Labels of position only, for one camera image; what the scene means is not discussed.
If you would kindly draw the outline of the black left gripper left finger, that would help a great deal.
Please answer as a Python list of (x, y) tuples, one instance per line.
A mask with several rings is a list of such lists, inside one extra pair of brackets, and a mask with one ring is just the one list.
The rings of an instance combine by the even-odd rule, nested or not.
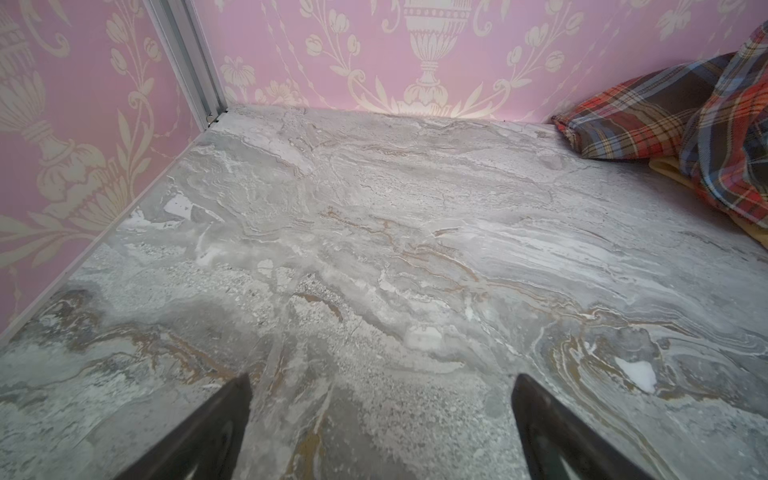
[(223, 385), (120, 479), (231, 479), (250, 417), (252, 387), (244, 373)]

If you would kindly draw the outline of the red plaid cloth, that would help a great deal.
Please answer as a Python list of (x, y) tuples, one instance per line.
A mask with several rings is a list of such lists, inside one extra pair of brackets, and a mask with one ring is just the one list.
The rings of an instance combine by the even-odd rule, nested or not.
[(734, 53), (611, 87), (553, 116), (583, 158), (671, 157), (713, 206), (767, 226), (767, 26)]

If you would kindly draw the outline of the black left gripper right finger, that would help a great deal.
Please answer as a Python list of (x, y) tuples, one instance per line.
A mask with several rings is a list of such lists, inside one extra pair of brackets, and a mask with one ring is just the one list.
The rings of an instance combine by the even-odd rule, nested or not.
[(650, 477), (533, 377), (516, 377), (511, 407), (532, 479)]

